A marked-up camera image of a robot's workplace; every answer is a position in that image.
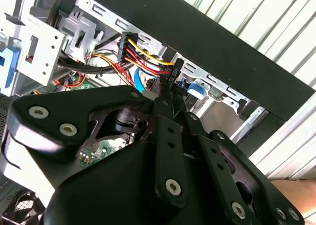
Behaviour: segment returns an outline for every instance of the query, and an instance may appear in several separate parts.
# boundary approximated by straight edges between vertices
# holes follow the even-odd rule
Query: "screw hole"
[[[168,145],[169,145],[170,148],[173,148],[173,149],[176,147],[176,146],[175,146],[173,143],[171,143],[171,142],[169,142]]]
[[[145,128],[146,126],[148,126],[148,122],[146,120],[142,120],[138,122],[138,128]]]
[[[223,169],[224,169],[224,167],[223,167],[223,165],[222,165],[222,164],[217,163],[217,166],[218,166],[218,168],[219,168],[219,169],[221,169],[221,170],[223,170]]]

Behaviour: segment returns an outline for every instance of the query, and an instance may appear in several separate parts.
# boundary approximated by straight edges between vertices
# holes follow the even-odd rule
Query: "black wire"
[[[114,41],[115,39],[120,37],[120,33],[115,34],[113,37],[109,38],[108,40],[105,40],[104,42],[98,44],[95,46],[95,50],[98,50],[104,46],[106,46],[107,44],[109,44],[110,42]]]
[[[155,64],[155,63],[152,63],[152,62],[146,60],[146,58],[144,58],[141,54],[139,54],[137,51],[134,50],[134,47],[133,47],[131,44],[128,44],[127,46],[129,47],[129,49],[130,49],[133,53],[135,53],[140,59],[142,59],[142,60],[145,61],[146,63],[148,63],[148,64],[150,64],[150,65],[153,65],[153,66],[156,66],[156,67],[158,67],[158,68],[160,68],[160,69],[162,69],[162,70],[167,70],[167,71],[170,70],[170,67],[164,67],[164,66],[161,66],[161,65],[157,65],[157,64]]]
[[[97,52],[97,54],[101,54],[100,53],[101,51],[108,51],[108,52],[112,53],[113,55],[118,56],[118,53],[116,51],[110,50],[110,49],[106,49],[106,48],[97,50],[96,52]]]
[[[105,67],[97,67],[97,66],[88,66],[88,65],[71,65],[68,63],[63,62],[62,60],[58,60],[57,64],[61,67],[67,68],[71,71],[81,72],[83,74],[114,74],[116,73],[112,66],[105,66]],[[128,71],[130,68],[133,67],[132,63],[126,63],[123,66],[125,71]]]

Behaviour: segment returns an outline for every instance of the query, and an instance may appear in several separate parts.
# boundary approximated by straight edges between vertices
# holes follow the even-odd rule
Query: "metal mesh panel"
[[[6,116],[9,111],[9,107],[12,100],[6,97],[3,94],[0,94],[0,138],[2,138],[5,123],[6,123]]]

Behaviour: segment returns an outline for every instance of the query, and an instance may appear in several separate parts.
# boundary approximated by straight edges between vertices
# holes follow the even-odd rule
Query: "silver screw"
[[[286,215],[285,215],[285,213],[284,213],[279,207],[276,207],[276,211],[277,211],[277,213],[280,215],[281,218],[283,218],[284,220],[286,220]]]
[[[49,112],[46,108],[40,107],[40,106],[35,106],[35,107],[31,107],[29,109],[29,114],[37,119],[44,119],[46,117],[48,117]]]
[[[74,136],[78,132],[77,128],[70,123],[62,124],[61,126],[59,126],[59,130],[60,133],[66,136]]]
[[[162,100],[162,104],[166,105],[166,106],[169,106],[169,103],[166,102],[165,100]]]
[[[194,115],[193,113],[191,113],[190,116],[191,116],[191,118],[192,118],[193,120],[198,120],[198,117],[197,117],[196,115]]]
[[[290,215],[296,220],[299,221],[300,217],[297,215],[297,213],[293,209],[288,209]]]
[[[246,218],[246,212],[243,209],[243,207],[238,204],[237,202],[232,203],[232,209],[233,212],[240,218],[240,219],[245,219]]]
[[[131,92],[130,94],[131,94],[132,96],[134,96],[135,98],[139,98],[139,94],[136,93],[136,92]]]
[[[168,179],[166,181],[166,189],[174,196],[179,196],[181,193],[181,187],[174,179]]]
[[[221,134],[221,133],[217,133],[217,136],[218,136],[221,140],[224,140],[224,139],[225,139],[224,135]]]

